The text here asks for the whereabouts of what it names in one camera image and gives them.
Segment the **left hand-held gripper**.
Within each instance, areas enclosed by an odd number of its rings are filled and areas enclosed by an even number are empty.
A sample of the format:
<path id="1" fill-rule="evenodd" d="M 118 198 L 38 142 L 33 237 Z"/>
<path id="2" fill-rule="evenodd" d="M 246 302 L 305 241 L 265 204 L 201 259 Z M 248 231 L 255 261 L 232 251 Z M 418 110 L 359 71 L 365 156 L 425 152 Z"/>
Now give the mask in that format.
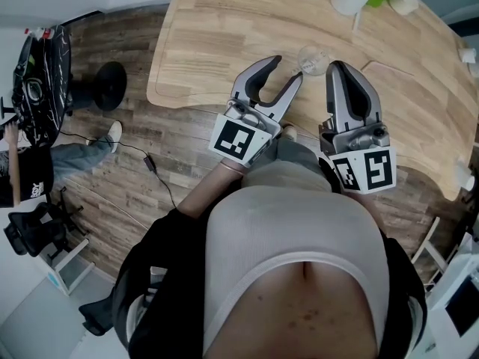
<path id="1" fill-rule="evenodd" d="M 273 101 L 260 99 L 261 89 L 281 59 L 280 55 L 264 58 L 236 77 L 231 91 L 234 99 L 228 101 L 226 112 L 216 118 L 209 150 L 250 168 L 281 133 L 279 121 L 303 83 L 303 73 L 298 72 Z"/>

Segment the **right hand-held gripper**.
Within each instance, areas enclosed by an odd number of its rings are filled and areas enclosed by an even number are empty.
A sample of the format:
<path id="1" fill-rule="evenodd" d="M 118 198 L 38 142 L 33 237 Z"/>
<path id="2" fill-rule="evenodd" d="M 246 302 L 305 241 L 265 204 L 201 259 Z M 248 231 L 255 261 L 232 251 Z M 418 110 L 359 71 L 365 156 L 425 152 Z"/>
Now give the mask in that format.
<path id="1" fill-rule="evenodd" d="M 369 80 L 346 62 L 331 62 L 326 104 L 330 115 L 320 132 L 320 145 L 342 189 L 370 194 L 395 187 L 396 151 L 382 121 L 379 95 Z M 354 128 L 353 119 L 372 122 Z"/>

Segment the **clear glass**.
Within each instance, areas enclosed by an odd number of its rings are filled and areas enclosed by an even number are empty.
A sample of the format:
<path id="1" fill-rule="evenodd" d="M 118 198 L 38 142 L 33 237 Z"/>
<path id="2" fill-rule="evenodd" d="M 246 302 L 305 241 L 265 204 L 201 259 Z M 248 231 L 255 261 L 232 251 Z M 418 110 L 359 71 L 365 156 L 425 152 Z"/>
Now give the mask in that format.
<path id="1" fill-rule="evenodd" d="M 313 45 L 307 45 L 300 49 L 298 63 L 303 59 L 323 64 L 326 71 L 330 64 L 329 55 L 321 48 Z"/>

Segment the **person's right forearm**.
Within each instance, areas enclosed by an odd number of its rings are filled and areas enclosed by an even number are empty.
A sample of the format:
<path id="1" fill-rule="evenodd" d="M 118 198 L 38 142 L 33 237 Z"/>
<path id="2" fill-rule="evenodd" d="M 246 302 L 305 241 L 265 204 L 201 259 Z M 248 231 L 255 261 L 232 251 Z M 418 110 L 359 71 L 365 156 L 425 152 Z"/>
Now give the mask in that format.
<path id="1" fill-rule="evenodd" d="M 384 230 L 383 219 L 373 200 L 366 194 L 348 193 L 348 197 L 360 203 L 373 217 L 379 229 Z"/>

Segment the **person's left forearm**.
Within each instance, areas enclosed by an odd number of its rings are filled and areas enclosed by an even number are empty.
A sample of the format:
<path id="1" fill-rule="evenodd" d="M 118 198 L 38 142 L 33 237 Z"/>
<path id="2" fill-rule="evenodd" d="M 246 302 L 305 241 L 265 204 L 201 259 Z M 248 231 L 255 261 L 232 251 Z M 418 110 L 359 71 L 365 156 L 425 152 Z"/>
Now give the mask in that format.
<path id="1" fill-rule="evenodd" d="M 177 210 L 191 218 L 199 218 L 229 186 L 244 177 L 248 168 L 223 158 L 177 205 Z"/>

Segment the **small white cup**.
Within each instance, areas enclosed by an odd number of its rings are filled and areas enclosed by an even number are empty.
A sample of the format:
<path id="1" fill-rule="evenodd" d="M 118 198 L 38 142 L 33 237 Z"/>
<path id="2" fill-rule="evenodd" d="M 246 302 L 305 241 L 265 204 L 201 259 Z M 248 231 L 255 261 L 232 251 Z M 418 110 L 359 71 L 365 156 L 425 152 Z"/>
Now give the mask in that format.
<path id="1" fill-rule="evenodd" d="M 419 7 L 418 0 L 388 0 L 388 3 L 401 16 L 406 16 Z"/>

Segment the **person's grey trousers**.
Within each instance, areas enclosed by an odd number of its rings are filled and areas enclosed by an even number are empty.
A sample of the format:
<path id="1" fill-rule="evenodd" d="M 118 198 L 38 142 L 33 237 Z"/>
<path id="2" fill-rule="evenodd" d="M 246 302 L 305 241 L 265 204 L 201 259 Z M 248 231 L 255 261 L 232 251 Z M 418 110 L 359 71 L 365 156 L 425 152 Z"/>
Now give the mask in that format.
<path id="1" fill-rule="evenodd" d="M 288 138 L 274 140 L 242 179 L 242 187 L 259 185 L 332 192 L 315 153 Z"/>

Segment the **person's white crop top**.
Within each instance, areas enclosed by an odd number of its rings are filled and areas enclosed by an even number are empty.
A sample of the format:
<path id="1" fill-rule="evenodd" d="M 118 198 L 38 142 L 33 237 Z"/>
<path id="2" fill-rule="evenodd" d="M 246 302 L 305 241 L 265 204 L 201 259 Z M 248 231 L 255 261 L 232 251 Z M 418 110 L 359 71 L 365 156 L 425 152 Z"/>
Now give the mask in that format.
<path id="1" fill-rule="evenodd" d="M 211 359 L 374 359 L 390 275 L 356 201 L 250 186 L 207 222 L 203 353 Z"/>

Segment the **person's black jacket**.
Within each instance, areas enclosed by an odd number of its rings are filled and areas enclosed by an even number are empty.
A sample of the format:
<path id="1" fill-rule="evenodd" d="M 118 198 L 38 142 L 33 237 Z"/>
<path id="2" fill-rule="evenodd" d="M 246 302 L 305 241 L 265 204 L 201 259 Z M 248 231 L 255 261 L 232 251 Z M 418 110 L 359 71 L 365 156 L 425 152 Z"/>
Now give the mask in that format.
<path id="1" fill-rule="evenodd" d="M 219 227 L 213 218 L 220 217 Z M 314 211 L 216 209 L 199 219 L 177 210 L 156 220 L 120 268 L 113 324 L 129 359 L 201 359 L 243 293 L 289 263 L 324 263 L 362 287 L 378 359 L 406 359 L 427 324 L 420 278 L 399 243 L 360 207 Z"/>

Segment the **black marbled round table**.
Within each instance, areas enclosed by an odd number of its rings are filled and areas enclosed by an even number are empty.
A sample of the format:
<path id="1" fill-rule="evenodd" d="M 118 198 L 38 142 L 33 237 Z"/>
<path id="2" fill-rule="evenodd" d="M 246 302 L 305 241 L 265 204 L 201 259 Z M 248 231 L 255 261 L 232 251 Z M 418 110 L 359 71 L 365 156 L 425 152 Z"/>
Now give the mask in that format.
<path id="1" fill-rule="evenodd" d="M 115 110 L 123 100 L 127 76 L 123 65 L 110 61 L 101 66 L 94 76 L 75 80 L 71 72 L 70 35 L 61 25 L 54 27 L 51 40 L 37 40 L 31 55 L 35 66 L 24 76 L 13 71 L 12 117 L 33 146 L 54 144 L 65 116 L 75 110 L 95 104 L 102 111 Z M 30 103 L 24 95 L 22 83 L 29 77 L 43 83 L 43 100 Z"/>

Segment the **white machine dark screen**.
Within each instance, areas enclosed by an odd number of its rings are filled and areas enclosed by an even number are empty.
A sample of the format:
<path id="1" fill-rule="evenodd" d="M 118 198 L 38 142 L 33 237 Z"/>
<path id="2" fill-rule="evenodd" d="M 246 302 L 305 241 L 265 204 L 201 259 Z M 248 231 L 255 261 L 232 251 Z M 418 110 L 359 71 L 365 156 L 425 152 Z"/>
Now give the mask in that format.
<path id="1" fill-rule="evenodd" d="M 479 242 L 465 234 L 427 299 L 440 359 L 469 359 L 479 348 Z"/>

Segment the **red-capped plastic bottle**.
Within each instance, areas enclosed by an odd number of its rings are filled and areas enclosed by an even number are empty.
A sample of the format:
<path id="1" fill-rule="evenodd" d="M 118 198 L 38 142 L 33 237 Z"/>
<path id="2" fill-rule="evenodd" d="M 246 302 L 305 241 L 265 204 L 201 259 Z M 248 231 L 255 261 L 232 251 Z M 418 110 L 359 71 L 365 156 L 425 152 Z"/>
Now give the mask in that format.
<path id="1" fill-rule="evenodd" d="M 33 37 L 36 40 L 51 40 L 55 36 L 56 30 L 54 28 L 27 28 L 25 34 Z"/>

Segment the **black headset green accents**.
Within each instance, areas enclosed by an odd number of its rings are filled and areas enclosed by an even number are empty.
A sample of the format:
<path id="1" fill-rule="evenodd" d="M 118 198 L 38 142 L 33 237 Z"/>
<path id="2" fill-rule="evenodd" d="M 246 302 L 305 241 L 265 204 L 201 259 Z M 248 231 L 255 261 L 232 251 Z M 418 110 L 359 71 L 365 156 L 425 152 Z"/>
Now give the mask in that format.
<path id="1" fill-rule="evenodd" d="M 22 50 L 19 54 L 19 59 L 14 70 L 14 73 L 18 76 L 24 76 L 28 70 L 31 70 L 35 66 L 35 60 L 31 55 L 32 46 L 37 42 L 34 37 L 28 36 L 23 43 Z"/>

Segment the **white open cabinet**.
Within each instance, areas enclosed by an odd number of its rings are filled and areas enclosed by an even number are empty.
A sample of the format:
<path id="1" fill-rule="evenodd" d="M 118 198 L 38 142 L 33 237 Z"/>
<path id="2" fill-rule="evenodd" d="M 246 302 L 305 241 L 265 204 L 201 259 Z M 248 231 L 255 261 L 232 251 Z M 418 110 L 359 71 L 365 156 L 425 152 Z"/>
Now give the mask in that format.
<path id="1" fill-rule="evenodd" d="M 57 263 L 49 265 L 46 276 L 52 282 L 52 284 L 59 289 L 65 296 L 69 297 L 76 287 L 87 277 L 87 275 L 94 269 L 95 264 L 93 262 L 88 263 L 82 272 L 80 272 L 70 284 L 67 284 L 61 276 L 61 271 L 65 269 L 75 258 L 79 256 L 84 248 L 89 245 L 89 239 L 83 239 L 75 248 L 70 252 L 59 251 L 59 257 L 61 258 Z"/>

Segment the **black office chair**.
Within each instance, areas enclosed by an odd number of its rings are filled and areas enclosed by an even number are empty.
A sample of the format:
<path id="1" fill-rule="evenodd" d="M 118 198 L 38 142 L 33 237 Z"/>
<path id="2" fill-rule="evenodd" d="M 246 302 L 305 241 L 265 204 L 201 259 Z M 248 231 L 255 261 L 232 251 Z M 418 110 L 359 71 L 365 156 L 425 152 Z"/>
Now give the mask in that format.
<path id="1" fill-rule="evenodd" d="M 31 212 L 8 214 L 10 223 L 4 228 L 4 233 L 17 255 L 29 254 L 31 257 L 37 257 L 45 247 L 53 244 L 55 253 L 47 255 L 52 262 L 62 251 L 72 251 L 68 247 L 67 233 L 76 230 L 84 237 L 88 235 L 72 219 L 73 215 L 82 212 L 84 208 L 80 206 L 72 212 L 67 211 L 64 200 L 66 190 L 64 186 L 59 191 L 60 200 L 57 204 L 52 202 L 48 194 L 47 201 L 38 204 Z"/>

